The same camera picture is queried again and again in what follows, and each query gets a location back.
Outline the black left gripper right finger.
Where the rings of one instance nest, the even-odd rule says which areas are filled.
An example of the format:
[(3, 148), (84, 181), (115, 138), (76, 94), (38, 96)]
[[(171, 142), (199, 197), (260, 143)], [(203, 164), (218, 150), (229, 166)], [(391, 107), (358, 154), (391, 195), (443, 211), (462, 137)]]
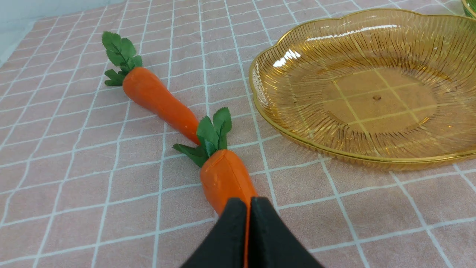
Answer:
[(279, 217), (266, 197), (252, 197), (249, 268), (322, 268)]

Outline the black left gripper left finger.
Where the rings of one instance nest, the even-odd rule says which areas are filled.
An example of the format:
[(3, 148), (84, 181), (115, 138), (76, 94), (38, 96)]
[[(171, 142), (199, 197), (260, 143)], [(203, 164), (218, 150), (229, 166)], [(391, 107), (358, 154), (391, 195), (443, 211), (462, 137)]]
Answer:
[(182, 268), (243, 268), (247, 206), (230, 198), (218, 221)]

